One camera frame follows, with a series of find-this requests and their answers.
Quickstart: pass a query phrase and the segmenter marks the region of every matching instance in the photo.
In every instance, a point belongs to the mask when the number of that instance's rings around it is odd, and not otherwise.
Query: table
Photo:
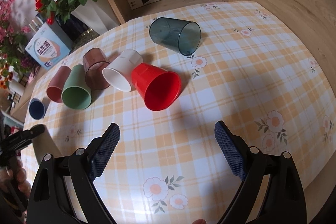
[[[161,16],[200,25],[201,46],[194,55],[151,41],[149,26]],[[82,63],[93,47],[107,56],[135,49],[145,62],[176,71],[184,87],[160,112],[149,111],[135,90],[109,87],[95,93],[85,110],[52,103],[43,120],[26,117],[25,128],[45,123],[64,155],[86,147],[110,123],[120,126],[117,148],[94,182],[118,223],[219,220],[240,180],[214,138],[218,120],[265,153],[289,151],[304,188],[335,151],[336,99],[324,73],[296,35],[258,3],[207,3],[131,20],[52,68],[36,83],[33,96],[43,99],[58,68]],[[38,164],[31,146],[22,159],[33,181]]]

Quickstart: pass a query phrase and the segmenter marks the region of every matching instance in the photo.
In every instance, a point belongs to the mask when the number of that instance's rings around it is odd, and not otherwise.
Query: tablecloth
[[[197,22],[202,37],[196,52],[182,56],[154,44],[148,31],[158,17]],[[274,155],[289,151],[304,188],[335,151],[336,100],[322,69],[258,3],[207,3],[130,20],[57,64],[38,81],[32,98],[43,99],[58,68],[81,64],[93,47],[107,56],[137,50],[145,62],[177,72],[183,85],[179,98],[159,112],[148,110],[136,90],[109,87],[94,92],[85,110],[51,103],[43,120],[26,116],[25,128],[44,123],[64,155],[86,147],[110,123],[120,126],[117,148],[94,182],[118,223],[220,219],[240,180],[214,138],[219,120],[249,146]],[[38,170],[32,146],[22,158],[32,182]]]

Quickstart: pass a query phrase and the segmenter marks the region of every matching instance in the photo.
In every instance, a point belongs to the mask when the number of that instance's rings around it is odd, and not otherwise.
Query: white cup
[[[141,55],[131,49],[123,51],[102,73],[107,82],[123,92],[132,89],[132,71],[143,62]]]

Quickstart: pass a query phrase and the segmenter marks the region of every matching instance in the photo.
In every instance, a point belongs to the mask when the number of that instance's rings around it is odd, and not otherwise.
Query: plastic cup
[[[91,89],[85,83],[83,65],[73,67],[62,92],[63,103],[72,109],[85,109],[91,104]]]
[[[127,49],[103,69],[103,76],[116,89],[129,92],[132,89],[132,71],[142,62],[137,51]]]
[[[200,44],[201,29],[196,22],[160,17],[152,23],[149,35],[154,43],[188,56]]]
[[[46,113],[45,105],[37,98],[31,99],[28,110],[30,116],[35,120],[42,119]]]
[[[104,90],[110,86],[102,74],[109,64],[106,55],[99,48],[92,48],[84,54],[85,82],[92,90]]]
[[[56,103],[62,103],[62,91],[66,80],[71,73],[71,68],[62,66],[58,69],[55,76],[51,79],[47,88],[47,96]]]
[[[132,83],[152,111],[169,107],[180,95],[181,78],[172,71],[141,63],[132,71]]]

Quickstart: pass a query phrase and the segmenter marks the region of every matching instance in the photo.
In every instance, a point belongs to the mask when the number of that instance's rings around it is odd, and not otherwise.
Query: human hand
[[[16,180],[17,180],[17,187],[18,189],[29,198],[31,185],[27,181],[26,170],[22,168],[22,161],[17,159],[17,173],[16,173]],[[5,182],[8,179],[13,177],[13,171],[8,170],[7,168],[0,169],[0,189],[5,193],[9,193]]]

